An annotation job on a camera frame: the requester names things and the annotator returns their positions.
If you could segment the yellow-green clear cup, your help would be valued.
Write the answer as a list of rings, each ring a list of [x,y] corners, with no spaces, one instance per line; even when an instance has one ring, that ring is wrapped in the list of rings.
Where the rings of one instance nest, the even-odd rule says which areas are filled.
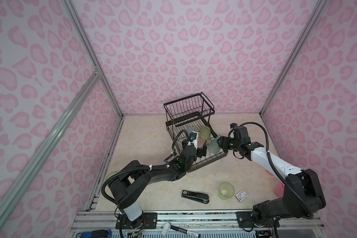
[[[203,126],[200,129],[199,132],[199,137],[202,139],[204,142],[209,141],[211,138],[211,128],[208,126]]]

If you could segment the teal clear cup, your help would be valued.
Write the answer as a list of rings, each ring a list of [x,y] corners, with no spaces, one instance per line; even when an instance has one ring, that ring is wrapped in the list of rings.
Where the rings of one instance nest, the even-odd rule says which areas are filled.
[[[210,155],[216,155],[221,150],[221,147],[218,144],[218,140],[220,138],[221,138],[221,135],[217,136],[207,145],[207,150],[209,151]]]
[[[192,132],[197,132],[196,128],[193,127],[193,126],[189,126],[187,129],[186,129],[186,132],[188,135],[190,135]]]

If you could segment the yellow-green cup front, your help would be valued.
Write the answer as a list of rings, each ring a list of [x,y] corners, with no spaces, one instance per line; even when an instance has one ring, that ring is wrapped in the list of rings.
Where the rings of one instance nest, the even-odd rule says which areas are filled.
[[[218,197],[222,200],[228,200],[235,195],[235,188],[229,182],[223,182],[219,186]]]

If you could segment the clear pink plastic cup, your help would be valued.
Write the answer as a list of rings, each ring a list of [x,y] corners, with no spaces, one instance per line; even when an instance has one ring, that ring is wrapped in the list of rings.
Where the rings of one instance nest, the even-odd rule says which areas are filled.
[[[207,149],[206,141],[204,141],[203,139],[199,138],[197,140],[197,149],[198,150],[206,150]]]

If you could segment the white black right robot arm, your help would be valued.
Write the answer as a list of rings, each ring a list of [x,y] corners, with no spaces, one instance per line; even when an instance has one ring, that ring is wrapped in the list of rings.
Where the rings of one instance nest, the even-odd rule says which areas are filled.
[[[251,140],[247,123],[233,124],[227,136],[216,140],[221,149],[239,153],[243,159],[259,164],[284,185],[282,197],[253,206],[253,224],[262,227],[272,219],[313,219],[317,211],[326,207],[317,173],[312,169],[301,169],[272,154],[267,130],[260,124],[256,126],[264,133],[264,145]]]

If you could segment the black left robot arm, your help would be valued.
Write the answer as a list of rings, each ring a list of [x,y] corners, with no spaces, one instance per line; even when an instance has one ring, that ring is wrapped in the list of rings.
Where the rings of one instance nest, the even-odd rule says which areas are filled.
[[[147,166],[140,164],[138,160],[131,161],[120,172],[103,182],[101,194],[116,204],[129,221],[137,221],[143,216],[137,200],[144,189],[152,183],[180,180],[192,169],[201,154],[202,149],[188,144],[180,155],[173,151],[163,165]]]

